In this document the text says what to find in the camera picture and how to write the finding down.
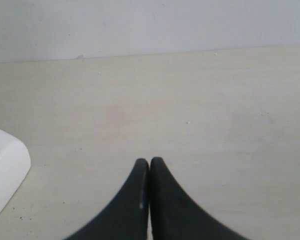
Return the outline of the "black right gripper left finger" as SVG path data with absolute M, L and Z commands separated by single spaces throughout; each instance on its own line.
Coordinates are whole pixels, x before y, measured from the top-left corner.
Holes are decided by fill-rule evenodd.
M 149 164 L 144 158 L 133 168 L 113 199 L 68 240 L 146 240 L 149 218 Z

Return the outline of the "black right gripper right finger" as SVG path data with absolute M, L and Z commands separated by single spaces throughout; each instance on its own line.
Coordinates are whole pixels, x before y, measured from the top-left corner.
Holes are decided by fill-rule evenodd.
M 241 240 L 182 189 L 161 157 L 150 163 L 150 218 L 154 240 Z

